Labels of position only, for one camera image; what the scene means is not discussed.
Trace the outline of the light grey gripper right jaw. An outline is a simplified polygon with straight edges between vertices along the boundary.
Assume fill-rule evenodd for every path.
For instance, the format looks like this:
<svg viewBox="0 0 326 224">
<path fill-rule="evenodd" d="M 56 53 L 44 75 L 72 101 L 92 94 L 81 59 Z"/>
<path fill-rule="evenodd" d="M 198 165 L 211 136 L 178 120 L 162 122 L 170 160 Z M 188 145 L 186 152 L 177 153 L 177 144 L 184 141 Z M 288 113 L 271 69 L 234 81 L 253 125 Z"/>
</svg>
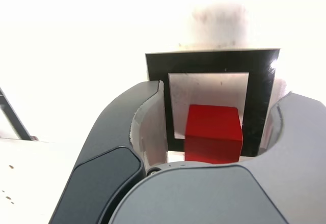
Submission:
<svg viewBox="0 0 326 224">
<path fill-rule="evenodd" d="M 325 223 L 325 106 L 290 93 L 268 119 L 263 154 L 160 171 L 124 197 L 110 223 Z"/>
</svg>

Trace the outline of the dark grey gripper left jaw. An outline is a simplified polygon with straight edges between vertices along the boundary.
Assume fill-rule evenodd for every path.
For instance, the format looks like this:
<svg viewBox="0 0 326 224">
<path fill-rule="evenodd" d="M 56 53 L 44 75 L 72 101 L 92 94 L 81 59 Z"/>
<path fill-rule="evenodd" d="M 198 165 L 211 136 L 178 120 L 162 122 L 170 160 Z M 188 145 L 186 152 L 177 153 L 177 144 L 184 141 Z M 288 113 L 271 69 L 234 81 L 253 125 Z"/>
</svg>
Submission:
<svg viewBox="0 0 326 224">
<path fill-rule="evenodd" d="M 124 196 L 167 160 L 164 84 L 141 82 L 97 118 L 50 223 L 108 223 Z"/>
</svg>

